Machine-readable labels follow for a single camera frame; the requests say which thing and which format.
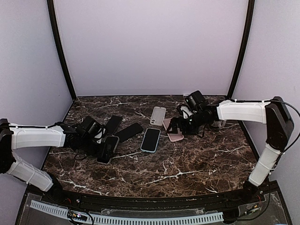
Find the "pink phone case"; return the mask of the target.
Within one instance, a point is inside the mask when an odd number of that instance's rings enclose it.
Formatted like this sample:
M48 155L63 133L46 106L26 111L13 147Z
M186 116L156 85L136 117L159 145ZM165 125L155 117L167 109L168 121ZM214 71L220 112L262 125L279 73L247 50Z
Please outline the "pink phone case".
M171 119L165 119L163 120L163 126L165 128L165 130L167 131L167 128L169 127ZM172 133L167 133L169 140L171 142L177 142L177 141L181 141L184 139L184 135L180 132L180 130L178 129L178 132L176 134L172 134Z

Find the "phone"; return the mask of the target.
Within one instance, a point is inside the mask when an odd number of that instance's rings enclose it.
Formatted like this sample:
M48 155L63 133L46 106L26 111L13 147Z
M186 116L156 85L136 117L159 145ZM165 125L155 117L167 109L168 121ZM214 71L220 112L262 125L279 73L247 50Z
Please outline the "phone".
M113 135L116 132L121 122L122 122L122 117L113 115L105 125L106 133L108 135Z
M140 147L141 151L155 153L157 151L160 134L161 131L159 129L147 128Z
M110 164L119 140L117 136L107 136L105 141L100 144L100 151L97 153L96 161L101 164Z

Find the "white phone case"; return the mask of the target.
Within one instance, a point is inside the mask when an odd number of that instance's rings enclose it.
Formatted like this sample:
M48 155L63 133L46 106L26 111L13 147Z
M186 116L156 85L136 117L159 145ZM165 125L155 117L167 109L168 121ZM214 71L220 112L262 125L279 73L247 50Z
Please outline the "white phone case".
M155 106L150 118L150 124L154 126L162 126L165 119L166 108Z

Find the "black smartphone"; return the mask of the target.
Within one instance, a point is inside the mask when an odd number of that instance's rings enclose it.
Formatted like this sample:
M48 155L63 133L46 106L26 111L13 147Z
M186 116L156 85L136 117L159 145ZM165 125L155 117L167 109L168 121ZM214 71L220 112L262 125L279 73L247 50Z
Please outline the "black smartphone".
M119 138L121 143L125 142L126 140L132 138L133 136L141 133L143 131L143 127L139 123L134 123L129 127L117 132L115 134L116 137Z

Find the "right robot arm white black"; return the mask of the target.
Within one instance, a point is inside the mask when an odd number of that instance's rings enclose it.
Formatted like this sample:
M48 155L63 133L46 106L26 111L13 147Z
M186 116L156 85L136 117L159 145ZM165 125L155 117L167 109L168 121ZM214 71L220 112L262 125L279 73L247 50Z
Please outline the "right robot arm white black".
M186 96L185 101L186 104L177 107L180 116L170 120L167 133L198 135L200 126L227 120L256 122L267 126L265 148L244 184L247 187L239 194L243 203L250 203L257 196L256 188L275 169L282 155L291 146L289 140L294 122L287 109L289 104L281 97L270 100L227 99L209 103L198 90Z

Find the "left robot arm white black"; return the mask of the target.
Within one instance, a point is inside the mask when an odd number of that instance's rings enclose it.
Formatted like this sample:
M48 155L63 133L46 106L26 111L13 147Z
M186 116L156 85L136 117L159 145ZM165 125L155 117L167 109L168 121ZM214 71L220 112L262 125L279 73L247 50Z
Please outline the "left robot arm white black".
M66 201L66 193L54 176L21 159L14 151L31 147L64 147L82 150L108 164L114 153L107 143L107 128L88 116L80 124L57 122L50 126L27 126L0 120L0 172L10 174L47 192L55 204Z

